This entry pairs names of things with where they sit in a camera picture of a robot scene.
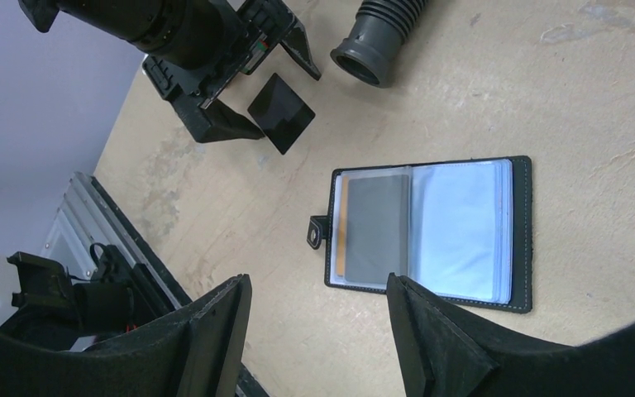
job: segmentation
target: open wallet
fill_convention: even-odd
[[[456,304],[532,310],[532,162],[515,156],[341,169],[327,216],[325,284],[383,294],[406,275]]]

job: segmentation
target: gray wall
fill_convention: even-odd
[[[40,250],[71,173],[93,172],[141,60],[64,13],[41,34],[17,0],[0,0],[0,253]]]

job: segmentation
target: beige tabletop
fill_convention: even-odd
[[[471,311],[568,344],[635,320],[635,0],[433,0],[390,89],[329,59],[359,0],[287,3],[322,79],[277,49],[222,99],[246,113],[279,73],[317,114],[288,154],[193,142],[138,74],[96,169],[192,298],[251,276],[242,360],[270,394],[403,394],[385,297],[326,287],[305,242],[335,168],[529,155],[534,309]]]

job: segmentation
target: black card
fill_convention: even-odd
[[[315,118],[315,112],[276,73],[247,111],[282,155]]]

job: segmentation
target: gray card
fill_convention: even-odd
[[[410,177],[349,180],[345,280],[385,285],[408,273]]]

